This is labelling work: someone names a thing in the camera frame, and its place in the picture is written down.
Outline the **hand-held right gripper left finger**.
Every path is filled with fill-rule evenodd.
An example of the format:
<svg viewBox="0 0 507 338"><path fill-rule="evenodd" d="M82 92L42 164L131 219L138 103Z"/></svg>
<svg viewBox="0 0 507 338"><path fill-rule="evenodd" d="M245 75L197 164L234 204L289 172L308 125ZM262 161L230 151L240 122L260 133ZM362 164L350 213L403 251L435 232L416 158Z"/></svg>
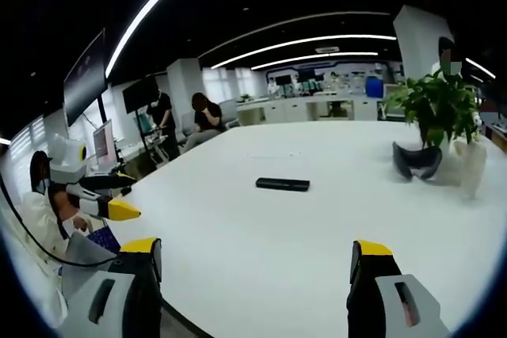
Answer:
<svg viewBox="0 0 507 338"><path fill-rule="evenodd" d="M162 242L128 242L117 254L72 237L62 269L68 315L61 337L159 337Z"/></svg>

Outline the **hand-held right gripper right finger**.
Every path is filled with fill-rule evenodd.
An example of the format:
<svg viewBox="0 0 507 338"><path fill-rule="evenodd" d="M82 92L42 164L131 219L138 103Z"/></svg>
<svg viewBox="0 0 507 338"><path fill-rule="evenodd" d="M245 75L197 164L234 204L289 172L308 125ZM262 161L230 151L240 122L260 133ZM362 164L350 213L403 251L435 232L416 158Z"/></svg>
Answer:
<svg viewBox="0 0 507 338"><path fill-rule="evenodd" d="M353 242L346 300L349 337L449 337L440 304L411 274L402 274L389 248Z"/></svg>

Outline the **person's left hand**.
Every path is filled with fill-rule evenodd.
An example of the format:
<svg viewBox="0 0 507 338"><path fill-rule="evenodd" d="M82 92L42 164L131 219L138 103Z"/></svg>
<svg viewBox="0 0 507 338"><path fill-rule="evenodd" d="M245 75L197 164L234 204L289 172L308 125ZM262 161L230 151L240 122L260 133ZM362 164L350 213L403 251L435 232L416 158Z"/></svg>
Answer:
<svg viewBox="0 0 507 338"><path fill-rule="evenodd" d="M73 218L79 209L70 201L65 191L57 191L52 197L57 215L64 221Z"/></svg>

